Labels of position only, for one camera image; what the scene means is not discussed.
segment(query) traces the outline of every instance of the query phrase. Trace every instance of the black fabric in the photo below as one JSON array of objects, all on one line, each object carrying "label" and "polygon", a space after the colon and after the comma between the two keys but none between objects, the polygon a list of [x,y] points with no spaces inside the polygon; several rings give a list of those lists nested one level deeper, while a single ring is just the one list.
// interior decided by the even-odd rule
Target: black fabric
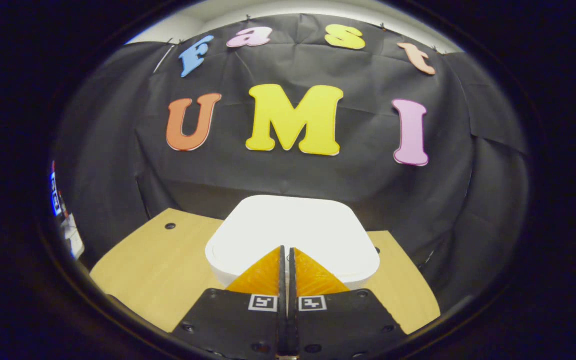
[{"label": "black fabric", "polygon": [[[361,50],[332,47],[327,25],[359,29]],[[245,28],[270,27],[270,43],[228,48]],[[204,63],[185,78],[179,55],[207,35]],[[410,63],[397,43],[425,52],[436,75]],[[247,150],[255,100],[249,89],[279,84],[294,107],[316,85],[343,90],[335,157]],[[167,144],[169,104],[192,99],[183,132],[194,132],[197,98],[219,93],[210,135],[191,152]],[[58,186],[77,217],[94,264],[167,208],[225,219],[257,194],[340,201],[367,231],[388,230],[421,269],[442,312],[477,290],[463,279],[494,278],[521,227],[528,153],[517,114],[493,79],[465,54],[441,55],[366,23],[286,14],[234,23],[181,45],[126,45],[90,77],[63,119]],[[423,167],[398,164],[400,118],[394,99],[418,102]],[[297,143],[304,138],[302,132]]]}]

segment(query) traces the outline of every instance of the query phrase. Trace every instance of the white container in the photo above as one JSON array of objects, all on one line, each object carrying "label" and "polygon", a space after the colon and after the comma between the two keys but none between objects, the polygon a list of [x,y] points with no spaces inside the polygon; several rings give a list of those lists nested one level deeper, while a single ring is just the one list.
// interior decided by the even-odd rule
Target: white container
[{"label": "white container", "polygon": [[303,251],[350,290],[361,289],[379,269],[375,246],[350,207],[313,198],[244,199],[208,241],[205,253],[219,282],[228,287],[282,245],[286,257],[290,248]]}]

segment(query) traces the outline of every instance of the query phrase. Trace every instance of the screw hole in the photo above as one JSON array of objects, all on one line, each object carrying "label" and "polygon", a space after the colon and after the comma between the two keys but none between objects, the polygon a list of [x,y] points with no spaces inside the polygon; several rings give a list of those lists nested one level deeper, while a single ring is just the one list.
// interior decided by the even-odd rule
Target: screw hole
[{"label": "screw hole", "polygon": [[250,347],[252,348],[252,351],[255,351],[257,353],[268,353],[270,351],[270,346],[268,346],[267,344],[263,344],[261,342],[257,344],[252,344],[252,346]]},{"label": "screw hole", "polygon": [[311,344],[306,346],[304,350],[306,350],[306,353],[319,353],[320,351],[322,351],[322,346],[319,344]]}]

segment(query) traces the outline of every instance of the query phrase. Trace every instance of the letter m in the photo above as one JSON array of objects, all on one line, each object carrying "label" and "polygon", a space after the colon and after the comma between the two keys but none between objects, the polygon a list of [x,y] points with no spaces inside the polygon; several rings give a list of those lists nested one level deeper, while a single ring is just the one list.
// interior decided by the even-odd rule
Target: letter m
[{"label": "letter m", "polygon": [[306,126],[306,136],[299,143],[299,150],[306,154],[329,155],[339,153],[335,141],[335,117],[337,104],[344,92],[334,86],[311,87],[297,108],[291,104],[284,89],[277,84],[254,86],[249,91],[255,100],[252,137],[246,148],[254,151],[270,151],[275,148],[270,138],[270,124],[277,133],[283,150],[290,150]]}]

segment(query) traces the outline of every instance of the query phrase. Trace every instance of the blue letter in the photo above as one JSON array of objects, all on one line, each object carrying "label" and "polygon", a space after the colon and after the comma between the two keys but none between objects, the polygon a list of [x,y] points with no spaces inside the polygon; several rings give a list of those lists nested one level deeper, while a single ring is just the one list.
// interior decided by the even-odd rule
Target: blue letter
[{"label": "blue letter", "polygon": [[192,73],[193,70],[198,68],[198,66],[204,62],[204,58],[199,57],[199,55],[206,55],[208,52],[208,44],[206,43],[210,43],[214,38],[213,35],[208,35],[179,55],[179,59],[181,59],[183,63],[183,71],[181,73],[182,78],[185,78],[186,75]]}]

